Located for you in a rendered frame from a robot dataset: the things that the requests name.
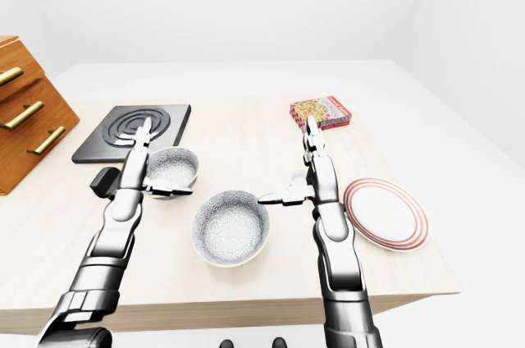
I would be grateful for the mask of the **silver robot right hand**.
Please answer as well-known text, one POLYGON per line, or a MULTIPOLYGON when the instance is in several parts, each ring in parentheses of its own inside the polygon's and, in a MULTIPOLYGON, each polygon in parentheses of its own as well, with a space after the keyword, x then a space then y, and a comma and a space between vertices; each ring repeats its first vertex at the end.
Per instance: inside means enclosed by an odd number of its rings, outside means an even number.
POLYGON ((307 118, 303 145, 304 164, 308 167, 306 175, 295 176, 285 190, 259 197, 259 204, 291 206, 302 204, 306 199, 315 205, 339 202, 336 171, 313 115, 307 118))

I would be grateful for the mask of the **silver robot left hand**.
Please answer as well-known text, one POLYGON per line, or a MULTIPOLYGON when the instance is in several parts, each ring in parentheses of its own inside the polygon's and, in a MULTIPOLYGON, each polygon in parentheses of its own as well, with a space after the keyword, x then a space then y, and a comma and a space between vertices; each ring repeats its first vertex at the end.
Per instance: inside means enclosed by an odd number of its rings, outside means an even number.
POLYGON ((134 145, 126 156, 118 188, 139 190, 152 196, 167 198, 179 195, 190 195, 192 189, 183 185, 153 188, 150 185, 144 184, 148 167, 148 147, 151 140, 152 125, 152 119, 147 117, 142 126, 135 132, 133 136, 134 145))

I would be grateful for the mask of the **patterned grey bowl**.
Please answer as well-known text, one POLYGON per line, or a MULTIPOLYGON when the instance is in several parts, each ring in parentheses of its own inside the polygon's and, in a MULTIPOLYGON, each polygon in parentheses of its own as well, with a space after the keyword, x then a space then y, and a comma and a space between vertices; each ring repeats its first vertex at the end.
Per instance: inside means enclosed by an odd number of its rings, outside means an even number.
POLYGON ((228 190, 199 208, 191 224, 191 239, 203 260, 233 268, 262 251, 269 231, 268 212, 257 198, 245 191, 228 190))
POLYGON ((199 171, 198 157, 189 149, 169 147, 149 155, 144 184, 153 188, 183 185, 191 188, 199 171))

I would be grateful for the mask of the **flat dark stove plate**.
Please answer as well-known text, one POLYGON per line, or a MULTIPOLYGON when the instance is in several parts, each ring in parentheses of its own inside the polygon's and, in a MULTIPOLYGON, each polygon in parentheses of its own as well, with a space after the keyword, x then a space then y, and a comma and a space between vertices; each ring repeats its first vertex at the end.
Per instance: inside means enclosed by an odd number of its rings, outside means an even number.
POLYGON ((177 146, 191 113, 189 104, 115 106, 74 152, 74 163, 119 163, 133 147, 133 136, 150 117, 148 150, 177 146))

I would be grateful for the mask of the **white plate with red rings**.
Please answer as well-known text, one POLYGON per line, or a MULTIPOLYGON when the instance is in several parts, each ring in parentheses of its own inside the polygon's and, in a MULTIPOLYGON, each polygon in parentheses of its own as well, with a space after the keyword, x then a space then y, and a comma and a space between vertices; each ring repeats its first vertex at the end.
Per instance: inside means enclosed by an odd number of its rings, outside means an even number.
POLYGON ((420 250, 430 237, 420 203, 393 182, 372 177, 353 181, 345 189, 344 205, 354 228, 381 248, 420 250))

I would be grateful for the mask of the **red printed food box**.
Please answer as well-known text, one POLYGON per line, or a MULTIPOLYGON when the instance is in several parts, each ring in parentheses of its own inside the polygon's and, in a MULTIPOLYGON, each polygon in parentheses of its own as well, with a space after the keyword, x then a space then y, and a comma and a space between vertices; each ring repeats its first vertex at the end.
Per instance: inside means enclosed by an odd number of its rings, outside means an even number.
POLYGON ((313 116, 317 126, 322 129, 331 129, 349 124, 352 114, 334 96, 313 98, 290 105, 290 115, 294 121, 305 132, 307 119, 313 116))

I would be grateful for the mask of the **wooden cabinet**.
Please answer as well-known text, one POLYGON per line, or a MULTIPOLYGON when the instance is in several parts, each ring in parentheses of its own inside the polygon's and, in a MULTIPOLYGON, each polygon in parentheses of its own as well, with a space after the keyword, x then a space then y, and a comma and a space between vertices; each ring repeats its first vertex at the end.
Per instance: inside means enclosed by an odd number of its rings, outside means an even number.
POLYGON ((19 37, 0 35, 0 195, 8 195, 79 120, 19 37))

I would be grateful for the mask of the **wooden cabinet drawer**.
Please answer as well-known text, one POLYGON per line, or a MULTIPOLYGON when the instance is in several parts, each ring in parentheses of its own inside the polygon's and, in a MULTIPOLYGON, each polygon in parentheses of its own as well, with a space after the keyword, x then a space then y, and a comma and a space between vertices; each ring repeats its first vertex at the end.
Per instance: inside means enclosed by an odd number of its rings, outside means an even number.
POLYGON ((13 67, 21 68, 24 74, 0 87, 0 102, 18 97, 43 76, 42 67, 19 39, 0 46, 0 71, 13 67))
POLYGON ((0 139, 0 195, 9 194, 79 122, 79 117, 70 108, 62 111, 61 117, 53 124, 45 124, 38 134, 0 139), (55 130, 59 126, 64 126, 66 131, 44 154, 26 152, 39 146, 49 136, 48 130, 55 130))
POLYGON ((45 124, 53 124, 63 114, 63 100, 47 78, 23 80, 21 77, 0 87, 0 139, 38 134, 45 124), (2 127, 23 113, 27 107, 42 102, 43 107, 16 129, 2 127))

